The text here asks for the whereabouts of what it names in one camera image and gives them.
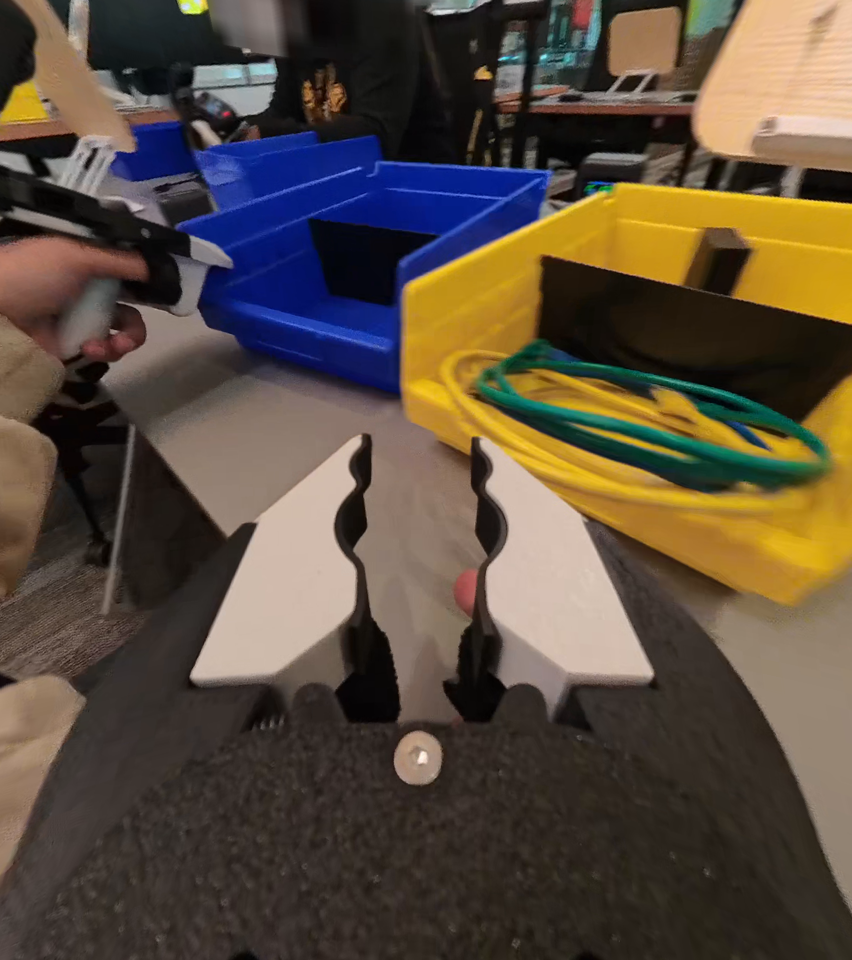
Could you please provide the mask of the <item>black ethernet switch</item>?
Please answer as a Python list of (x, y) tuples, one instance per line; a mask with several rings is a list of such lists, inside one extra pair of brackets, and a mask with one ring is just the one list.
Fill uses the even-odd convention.
[(752, 253), (752, 246), (737, 230), (708, 226), (699, 234), (683, 285), (700, 292), (732, 297)]

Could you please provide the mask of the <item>black bin divider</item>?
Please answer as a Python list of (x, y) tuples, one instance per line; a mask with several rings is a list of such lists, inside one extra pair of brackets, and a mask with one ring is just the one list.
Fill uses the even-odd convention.
[(538, 336), (582, 362), (697, 383), (802, 422), (852, 375), (852, 325), (540, 258)]
[(435, 233), (311, 218), (312, 245), (327, 292), (375, 306), (395, 306), (399, 265)]

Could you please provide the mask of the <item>black chair with wooden seat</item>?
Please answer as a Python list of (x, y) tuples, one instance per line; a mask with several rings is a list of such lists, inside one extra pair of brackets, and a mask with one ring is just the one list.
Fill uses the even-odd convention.
[(607, 71), (609, 93), (640, 93), (676, 66), (684, 30), (680, 6), (656, 6), (617, 13), (610, 21)]

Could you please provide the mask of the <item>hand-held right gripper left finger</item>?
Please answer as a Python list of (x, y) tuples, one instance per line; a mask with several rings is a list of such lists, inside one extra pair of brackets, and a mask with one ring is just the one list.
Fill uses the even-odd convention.
[(349, 631), (368, 613), (355, 546), (371, 453), (369, 435), (348, 439), (260, 514), (192, 666), (195, 687), (265, 686), (293, 698), (347, 679)]

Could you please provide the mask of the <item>wooden board with white rail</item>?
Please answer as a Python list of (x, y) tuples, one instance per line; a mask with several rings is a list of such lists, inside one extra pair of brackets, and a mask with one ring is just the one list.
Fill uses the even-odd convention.
[(852, 173), (852, 1), (744, 2), (693, 132), (724, 159)]

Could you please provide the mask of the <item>yellow plastic bin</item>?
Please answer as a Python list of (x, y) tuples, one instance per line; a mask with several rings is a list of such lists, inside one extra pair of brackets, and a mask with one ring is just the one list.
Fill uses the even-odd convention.
[[(504, 438), (491, 438), (532, 471), (533, 433), (480, 413), (444, 375), (446, 359), (513, 354), (537, 337), (541, 257), (682, 282), (707, 227), (732, 228), (753, 248), (740, 296), (852, 325), (852, 204), (620, 184), (408, 284), (401, 361), (408, 419), (462, 452), (489, 426), (502, 427)], [(757, 508), (752, 513), (604, 497), (588, 475), (554, 457), (544, 482), (589, 518), (737, 592), (794, 605), (852, 566), (852, 375), (808, 426), (828, 444), (832, 474), (780, 505), (741, 498)]]

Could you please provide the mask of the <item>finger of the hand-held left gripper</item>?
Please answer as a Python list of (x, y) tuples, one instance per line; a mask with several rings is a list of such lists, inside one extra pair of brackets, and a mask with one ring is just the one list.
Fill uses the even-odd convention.
[(233, 258), (216, 244), (196, 236), (188, 236), (189, 250), (186, 254), (173, 253), (172, 258), (179, 270), (180, 295), (170, 306), (170, 314), (187, 317), (199, 309), (200, 299), (211, 270), (233, 269)]

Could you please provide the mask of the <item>plain wooden panel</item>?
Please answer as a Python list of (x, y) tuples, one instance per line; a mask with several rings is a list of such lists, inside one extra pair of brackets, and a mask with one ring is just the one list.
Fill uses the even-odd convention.
[(16, 1), (35, 30), (34, 80), (78, 138), (105, 138), (117, 152), (137, 150), (131, 126), (100, 86), (47, 1)]

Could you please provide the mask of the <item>person's left hand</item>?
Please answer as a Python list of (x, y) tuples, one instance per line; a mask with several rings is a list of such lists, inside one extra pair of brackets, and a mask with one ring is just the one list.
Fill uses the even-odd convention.
[(47, 353), (66, 359), (60, 318), (95, 280), (142, 283), (149, 277), (134, 252), (63, 236), (36, 236), (0, 243), (0, 315)]

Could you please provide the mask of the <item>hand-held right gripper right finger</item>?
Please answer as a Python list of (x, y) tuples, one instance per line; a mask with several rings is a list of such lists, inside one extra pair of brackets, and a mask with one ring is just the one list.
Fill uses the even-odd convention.
[(531, 687), (559, 718), (580, 688), (647, 688), (651, 661), (583, 516), (489, 438), (471, 442), (484, 551), (471, 623), (471, 691)]

